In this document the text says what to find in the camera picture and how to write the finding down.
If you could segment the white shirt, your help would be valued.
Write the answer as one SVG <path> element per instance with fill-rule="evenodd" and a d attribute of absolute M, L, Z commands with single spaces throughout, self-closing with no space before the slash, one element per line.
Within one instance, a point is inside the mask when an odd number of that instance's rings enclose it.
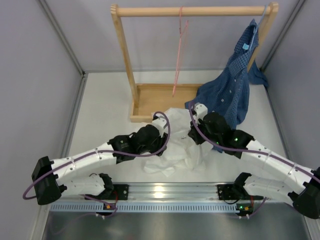
<path fill-rule="evenodd" d="M 178 170 L 204 171 L 207 168 L 205 158 L 211 152 L 212 145 L 208 142 L 197 145 L 188 136 L 191 128 L 189 111 L 182 108 L 170 108 L 165 111 L 165 115 L 168 117 L 171 129 L 167 149 L 161 156 L 141 158 L 140 170 L 144 174 L 160 174 L 167 178 Z"/>

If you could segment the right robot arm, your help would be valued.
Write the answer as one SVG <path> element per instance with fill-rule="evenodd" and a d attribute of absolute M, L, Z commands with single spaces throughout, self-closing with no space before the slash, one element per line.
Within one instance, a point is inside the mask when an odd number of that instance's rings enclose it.
<path fill-rule="evenodd" d="M 267 179 L 242 172 L 233 182 L 232 192 L 239 198 L 261 196 L 292 206 L 310 219 L 320 217 L 320 170 L 292 162 L 263 146 L 243 130 L 231 129 L 216 112 L 190 110 L 188 135 L 197 145 L 209 143 L 224 153 L 244 160 L 271 174 Z"/>

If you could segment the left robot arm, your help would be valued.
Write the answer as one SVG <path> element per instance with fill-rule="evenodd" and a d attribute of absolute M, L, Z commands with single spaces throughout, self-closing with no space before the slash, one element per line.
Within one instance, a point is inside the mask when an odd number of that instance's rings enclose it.
<path fill-rule="evenodd" d="M 167 128 L 166 124 L 147 124 L 137 132 L 117 135 L 78 155 L 52 160 L 48 156 L 40 158 L 31 174 L 37 203 L 47 205 L 72 195 L 109 199 L 114 190 L 111 177 L 94 170 L 144 156 L 161 156 L 167 148 L 170 133 Z"/>

